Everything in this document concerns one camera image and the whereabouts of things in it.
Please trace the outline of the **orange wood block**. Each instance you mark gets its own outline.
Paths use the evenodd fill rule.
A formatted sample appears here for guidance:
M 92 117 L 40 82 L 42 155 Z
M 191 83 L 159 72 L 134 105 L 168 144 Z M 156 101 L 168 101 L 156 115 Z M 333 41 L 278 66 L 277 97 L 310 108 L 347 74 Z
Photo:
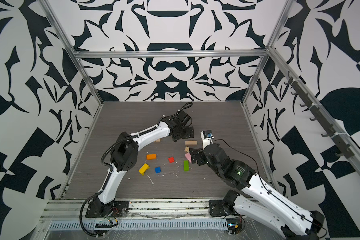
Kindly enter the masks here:
M 146 155 L 146 159 L 147 159 L 147 160 L 156 160 L 156 159 L 157 159 L 157 155 L 156 155 L 156 154 Z

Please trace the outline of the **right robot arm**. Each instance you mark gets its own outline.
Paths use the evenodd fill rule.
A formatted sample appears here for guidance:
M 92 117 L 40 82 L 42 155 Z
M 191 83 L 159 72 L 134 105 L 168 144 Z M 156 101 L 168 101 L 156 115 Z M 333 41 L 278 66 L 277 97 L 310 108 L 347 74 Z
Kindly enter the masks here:
M 193 163 L 207 165 L 232 188 L 223 199 L 229 210 L 267 226 L 286 240 L 321 239 L 323 214 L 291 202 L 247 164 L 232 160 L 219 144 L 190 149 L 189 153 Z

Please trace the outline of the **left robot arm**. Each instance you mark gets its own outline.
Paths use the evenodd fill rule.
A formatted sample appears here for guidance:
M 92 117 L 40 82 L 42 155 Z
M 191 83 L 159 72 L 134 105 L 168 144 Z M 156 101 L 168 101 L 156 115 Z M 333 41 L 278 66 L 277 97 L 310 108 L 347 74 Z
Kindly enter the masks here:
M 101 158 L 101 163 L 109 169 L 95 202 L 105 206 L 115 200 L 124 175 L 136 165 L 139 151 L 147 145 L 166 137 L 171 137 L 174 142 L 193 138 L 192 122 L 186 112 L 178 111 L 174 115 L 161 117 L 157 124 L 145 130 L 132 134 L 121 133 Z

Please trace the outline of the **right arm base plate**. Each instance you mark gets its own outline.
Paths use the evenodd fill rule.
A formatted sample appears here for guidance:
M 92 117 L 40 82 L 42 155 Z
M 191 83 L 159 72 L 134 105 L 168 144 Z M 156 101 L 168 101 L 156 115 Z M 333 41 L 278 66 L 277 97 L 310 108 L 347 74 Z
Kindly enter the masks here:
M 234 210 L 234 202 L 224 200 L 209 200 L 209 214 L 212 217 L 225 217 L 237 215 Z

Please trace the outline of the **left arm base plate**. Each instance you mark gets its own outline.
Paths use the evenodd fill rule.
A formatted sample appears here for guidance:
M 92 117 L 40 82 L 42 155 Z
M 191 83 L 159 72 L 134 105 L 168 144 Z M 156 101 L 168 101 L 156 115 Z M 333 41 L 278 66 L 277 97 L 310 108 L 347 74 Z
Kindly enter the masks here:
M 129 201 L 113 201 L 106 205 L 99 201 L 91 201 L 87 207 L 86 218 L 118 218 L 129 211 Z

